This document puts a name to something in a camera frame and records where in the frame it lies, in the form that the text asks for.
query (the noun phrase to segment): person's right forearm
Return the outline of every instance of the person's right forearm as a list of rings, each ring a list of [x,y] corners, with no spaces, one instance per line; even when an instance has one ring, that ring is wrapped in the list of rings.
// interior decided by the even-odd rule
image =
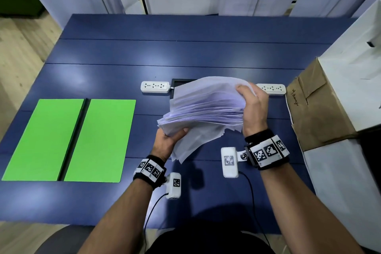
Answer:
[[[364,254],[289,163],[261,171],[280,230],[293,254]]]

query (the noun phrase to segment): stack of paper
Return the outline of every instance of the stack of paper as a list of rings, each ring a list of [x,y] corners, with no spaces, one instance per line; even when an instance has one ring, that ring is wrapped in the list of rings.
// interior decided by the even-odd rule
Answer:
[[[251,88],[239,78],[209,76],[178,86],[169,102],[170,112],[158,120],[166,135],[184,127],[188,134],[174,147],[172,160],[181,163],[199,146],[222,136],[225,129],[242,131],[244,98],[236,85]]]

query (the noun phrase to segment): brown cardboard flap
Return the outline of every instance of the brown cardboard flap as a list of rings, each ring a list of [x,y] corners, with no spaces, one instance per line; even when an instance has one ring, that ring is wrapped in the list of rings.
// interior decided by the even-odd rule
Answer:
[[[326,82],[323,69],[317,58],[299,75],[299,83],[306,98],[325,85]]]
[[[317,59],[287,87],[286,98],[303,151],[356,136]]]

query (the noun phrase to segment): white plastic device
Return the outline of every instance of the white plastic device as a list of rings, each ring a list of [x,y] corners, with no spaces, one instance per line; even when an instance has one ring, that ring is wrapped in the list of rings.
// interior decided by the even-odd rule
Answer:
[[[284,84],[257,84],[269,95],[284,95],[286,94],[286,87]]]
[[[142,81],[140,89],[142,92],[168,93],[171,86],[168,81]]]
[[[225,178],[238,178],[238,162],[247,160],[246,151],[237,152],[236,148],[221,148],[222,173]]]
[[[167,199],[178,199],[181,196],[181,175],[180,173],[170,173],[166,176],[166,195]]]

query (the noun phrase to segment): white power strip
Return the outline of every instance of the white power strip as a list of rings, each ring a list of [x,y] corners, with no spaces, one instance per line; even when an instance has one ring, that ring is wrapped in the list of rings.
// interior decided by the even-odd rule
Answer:
[[[286,87],[284,84],[257,84],[269,95],[284,95],[286,94]]]
[[[140,89],[142,92],[168,93],[170,85],[168,81],[143,81]]]

